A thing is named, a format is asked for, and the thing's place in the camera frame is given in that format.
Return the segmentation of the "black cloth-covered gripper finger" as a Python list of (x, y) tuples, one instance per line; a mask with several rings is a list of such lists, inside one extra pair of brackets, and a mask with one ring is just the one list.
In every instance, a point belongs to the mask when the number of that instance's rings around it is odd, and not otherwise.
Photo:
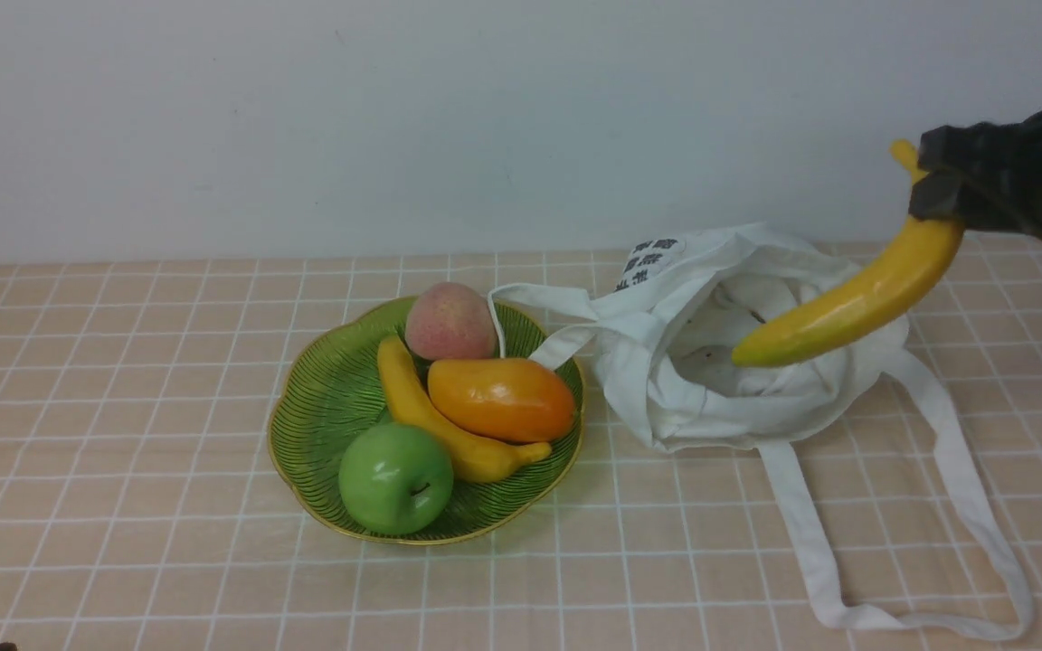
[(935, 172), (911, 189), (908, 212), (919, 220), (958, 222), (969, 231), (1042, 241), (1042, 190), (981, 189), (953, 172)]
[(1021, 122), (931, 129), (919, 143), (919, 166), (1002, 196), (1042, 196), (1042, 110)]

